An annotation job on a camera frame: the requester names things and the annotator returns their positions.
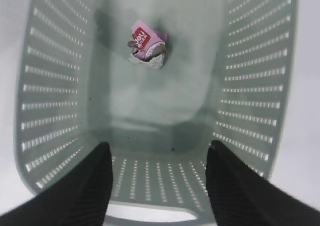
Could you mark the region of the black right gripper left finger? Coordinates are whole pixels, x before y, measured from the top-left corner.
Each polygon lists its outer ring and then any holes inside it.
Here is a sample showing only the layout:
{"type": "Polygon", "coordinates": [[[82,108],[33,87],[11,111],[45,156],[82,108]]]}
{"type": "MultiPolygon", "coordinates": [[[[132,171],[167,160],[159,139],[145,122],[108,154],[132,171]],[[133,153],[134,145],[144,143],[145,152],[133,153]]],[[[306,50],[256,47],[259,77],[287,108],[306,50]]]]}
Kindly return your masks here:
{"type": "Polygon", "coordinates": [[[113,189],[110,145],[98,144],[66,176],[0,217],[2,226],[101,226],[113,189]]]}

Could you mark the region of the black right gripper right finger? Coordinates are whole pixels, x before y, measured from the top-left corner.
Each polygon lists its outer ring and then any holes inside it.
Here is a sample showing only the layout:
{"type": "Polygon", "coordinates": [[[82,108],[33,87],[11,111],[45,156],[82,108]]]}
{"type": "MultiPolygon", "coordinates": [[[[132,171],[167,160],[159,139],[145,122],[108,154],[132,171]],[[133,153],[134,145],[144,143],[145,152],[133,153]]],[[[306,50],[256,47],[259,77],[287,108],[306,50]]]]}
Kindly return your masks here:
{"type": "Polygon", "coordinates": [[[207,152],[206,189],[219,226],[318,226],[320,212],[260,176],[223,142],[207,152]]]}

